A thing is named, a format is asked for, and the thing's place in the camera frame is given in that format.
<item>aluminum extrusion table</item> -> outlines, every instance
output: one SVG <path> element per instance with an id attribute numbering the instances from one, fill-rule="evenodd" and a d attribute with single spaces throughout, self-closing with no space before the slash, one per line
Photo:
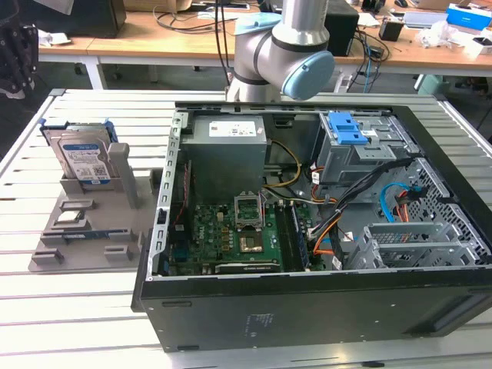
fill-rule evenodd
<path id="1" fill-rule="evenodd" d="M 164 166 L 175 101 L 223 101 L 206 91 L 58 91 L 0 164 L 0 367 L 284 368 L 492 367 L 492 311 L 442 338 L 165 354 L 145 314 L 130 310 L 135 271 L 32 274 L 31 253 L 62 170 L 38 131 L 41 117 L 110 118 L 131 146 L 135 175 Z M 407 105 L 492 207 L 492 148 L 453 107 L 419 95 L 319 95 L 317 102 Z"/>

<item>small electronic component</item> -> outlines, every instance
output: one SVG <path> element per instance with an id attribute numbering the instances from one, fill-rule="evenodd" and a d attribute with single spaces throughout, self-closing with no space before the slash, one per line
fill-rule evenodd
<path id="1" fill-rule="evenodd" d="M 256 231 L 243 231 L 239 237 L 239 250 L 240 252 L 263 252 L 263 240 L 261 239 L 261 232 Z"/>

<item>label sticker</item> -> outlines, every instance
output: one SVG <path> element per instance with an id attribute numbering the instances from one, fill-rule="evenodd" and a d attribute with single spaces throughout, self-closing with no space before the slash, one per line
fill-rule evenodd
<path id="1" fill-rule="evenodd" d="M 341 271 L 341 261 L 339 261 L 336 256 L 333 256 L 333 261 L 331 263 L 333 264 L 335 269 L 337 269 L 338 271 Z"/>
<path id="2" fill-rule="evenodd" d="M 256 137 L 253 121 L 211 121 L 208 126 L 210 137 Z"/>
<path id="3" fill-rule="evenodd" d="M 79 181 L 100 185 L 108 183 L 108 169 L 98 156 L 101 154 L 96 144 L 63 145 L 63 152 L 71 169 Z"/>
<path id="4" fill-rule="evenodd" d="M 315 185 L 320 184 L 320 174 L 316 171 L 315 173 L 312 173 L 311 176 L 313 177 L 313 183 Z"/>
<path id="5" fill-rule="evenodd" d="M 374 129 L 370 129 L 368 131 L 361 131 L 361 134 L 363 136 L 374 136 L 374 137 L 377 137 L 377 133 Z"/>
<path id="6" fill-rule="evenodd" d="M 352 232 L 344 233 L 344 238 L 342 239 L 342 241 L 347 242 L 353 240 L 354 240 L 354 234 Z"/>
<path id="7" fill-rule="evenodd" d="M 64 234 L 63 238 L 85 238 L 83 234 Z"/>

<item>wooden desk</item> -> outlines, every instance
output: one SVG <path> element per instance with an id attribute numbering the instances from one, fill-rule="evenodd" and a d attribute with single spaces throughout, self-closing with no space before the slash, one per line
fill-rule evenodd
<path id="1" fill-rule="evenodd" d="M 378 20 L 394 8 L 397 12 L 436 12 L 417 8 L 400 8 L 394 5 L 394 0 L 387 1 L 385 7 L 377 16 Z M 369 35 L 378 37 L 379 27 L 361 28 Z M 384 43 L 391 51 L 391 56 L 384 62 L 381 71 L 391 71 L 394 73 L 405 73 L 402 70 L 409 69 L 415 73 L 439 74 L 439 75 L 475 75 L 474 73 L 485 73 L 492 75 L 492 57 L 480 55 L 478 58 L 469 58 L 463 53 L 463 48 L 452 44 L 451 48 L 437 47 L 424 48 L 420 42 L 415 41 L 417 29 L 403 27 L 397 42 Z M 377 45 L 375 40 L 368 40 L 371 45 Z M 360 42 L 355 42 L 353 49 L 362 50 Z"/>
<path id="2" fill-rule="evenodd" d="M 40 55 L 87 55 L 87 48 L 94 41 L 93 37 L 72 37 L 70 44 L 40 46 Z"/>
<path id="3" fill-rule="evenodd" d="M 104 73 L 99 60 L 87 55 L 89 45 L 94 41 L 93 37 L 72 37 L 71 44 L 39 48 L 40 62 L 82 63 L 87 68 L 93 88 L 107 88 Z"/>
<path id="4" fill-rule="evenodd" d="M 187 18 L 194 14 L 183 15 L 180 18 Z M 168 15 L 162 20 L 165 24 L 169 24 L 172 17 Z M 194 27 L 210 22 L 212 20 L 192 18 L 186 22 L 175 22 L 173 26 Z M 230 60 L 234 59 L 234 28 L 235 22 L 226 23 Z M 220 34 L 222 53 L 224 53 L 223 37 Z M 87 52 L 89 55 L 98 56 L 211 59 L 214 61 L 214 65 L 219 65 L 217 44 L 213 32 L 204 35 L 189 35 L 171 31 L 158 25 L 150 12 L 128 12 L 126 23 L 119 32 L 118 38 L 96 38 L 88 47 Z M 337 63 L 361 63 L 363 56 L 362 49 L 356 49 L 354 54 L 349 57 L 337 58 Z M 200 62 L 203 60 L 194 60 L 185 65 L 201 65 Z"/>
<path id="5" fill-rule="evenodd" d="M 398 11 L 424 12 L 415 8 L 398 8 L 393 0 L 381 10 L 378 18 L 387 15 L 395 8 Z M 162 19 L 166 24 L 170 16 Z M 176 27 L 192 27 L 210 23 L 212 20 L 191 18 L 186 22 L 175 22 Z M 234 64 L 235 23 L 226 24 L 230 64 Z M 369 35 L 378 37 L 379 27 L 364 28 Z M 492 77 L 492 57 L 481 55 L 476 59 L 468 58 L 462 48 L 452 45 L 451 49 L 423 48 L 414 40 L 417 30 L 404 28 L 397 42 L 385 42 L 391 50 L 391 56 L 381 66 L 382 72 L 402 74 L 469 75 Z M 223 36 L 220 37 L 224 53 Z M 364 60 L 363 48 L 354 42 L 349 56 L 336 57 L 337 70 L 341 73 L 335 91 L 343 91 L 347 80 Z M 127 20 L 115 39 L 74 38 L 73 45 L 56 48 L 42 48 L 40 61 L 82 62 L 88 69 L 93 88 L 105 88 L 102 64 L 136 64 L 151 66 L 151 80 L 156 80 L 156 65 L 196 65 L 220 66 L 214 33 L 189 35 L 162 28 L 149 12 L 129 12 Z"/>

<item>blue label hard drive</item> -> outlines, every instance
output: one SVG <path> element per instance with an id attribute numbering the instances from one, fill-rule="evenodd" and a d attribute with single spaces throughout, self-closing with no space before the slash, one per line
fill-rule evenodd
<path id="1" fill-rule="evenodd" d="M 40 123 L 40 130 L 67 179 L 78 179 L 85 185 L 105 185 L 119 176 L 108 157 L 109 145 L 118 142 L 115 127 L 109 120 L 72 123 L 50 118 Z"/>

